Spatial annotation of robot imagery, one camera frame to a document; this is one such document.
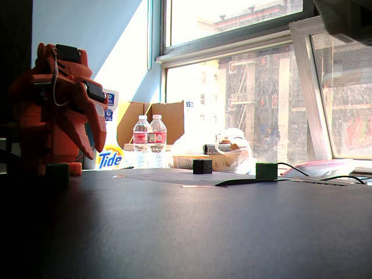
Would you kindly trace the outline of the orange gripper black servo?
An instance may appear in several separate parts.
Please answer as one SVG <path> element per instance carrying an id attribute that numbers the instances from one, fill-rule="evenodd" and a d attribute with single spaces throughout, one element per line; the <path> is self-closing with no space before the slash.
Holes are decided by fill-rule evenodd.
<path id="1" fill-rule="evenodd" d="M 108 98 L 102 86 L 84 77 L 73 79 L 62 77 L 62 112 L 74 112 L 80 115 L 66 115 L 66 134 L 89 159 L 94 158 L 94 151 L 85 130 L 88 121 L 95 147 L 101 152 L 106 141 L 105 110 Z"/>

